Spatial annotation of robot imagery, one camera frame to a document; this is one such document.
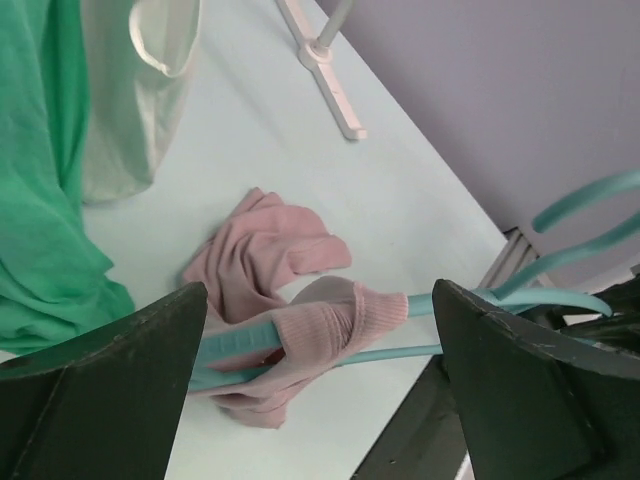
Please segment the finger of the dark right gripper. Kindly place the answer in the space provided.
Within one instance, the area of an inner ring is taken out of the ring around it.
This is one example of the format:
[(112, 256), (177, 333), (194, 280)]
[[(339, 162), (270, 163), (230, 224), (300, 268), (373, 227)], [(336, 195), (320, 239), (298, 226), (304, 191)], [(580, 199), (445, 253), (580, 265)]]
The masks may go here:
[(466, 443), (441, 355), (430, 359), (354, 479), (454, 479)]
[(563, 334), (617, 350), (639, 349), (639, 280), (630, 279), (594, 294), (612, 310), (610, 316), (571, 323), (580, 315), (593, 315), (580, 307), (558, 306), (549, 311), (551, 328)]

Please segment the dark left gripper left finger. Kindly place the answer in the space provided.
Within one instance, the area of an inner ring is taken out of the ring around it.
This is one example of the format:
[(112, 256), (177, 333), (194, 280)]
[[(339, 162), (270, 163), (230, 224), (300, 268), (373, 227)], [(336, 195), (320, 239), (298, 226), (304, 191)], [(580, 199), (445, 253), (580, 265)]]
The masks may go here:
[(2, 363), (2, 478), (164, 478), (206, 311), (206, 288), (190, 283)]

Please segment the pink tank top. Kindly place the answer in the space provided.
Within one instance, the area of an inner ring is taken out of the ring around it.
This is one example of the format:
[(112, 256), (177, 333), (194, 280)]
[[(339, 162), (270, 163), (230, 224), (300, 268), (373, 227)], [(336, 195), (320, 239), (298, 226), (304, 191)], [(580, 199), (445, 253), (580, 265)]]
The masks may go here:
[(403, 293), (331, 275), (352, 262), (346, 243), (306, 207), (252, 189), (183, 273), (208, 292), (208, 333), (273, 323), (281, 344), (209, 362), (218, 371), (264, 366), (238, 385), (206, 389), (231, 418), (277, 429), (289, 402), (337, 363), (408, 318)]

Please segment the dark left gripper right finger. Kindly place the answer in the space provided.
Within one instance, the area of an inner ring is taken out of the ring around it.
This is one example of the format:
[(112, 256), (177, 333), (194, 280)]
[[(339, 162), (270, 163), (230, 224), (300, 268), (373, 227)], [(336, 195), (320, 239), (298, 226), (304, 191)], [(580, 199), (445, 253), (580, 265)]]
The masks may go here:
[(478, 479), (635, 479), (639, 319), (553, 330), (440, 280), (435, 319)]

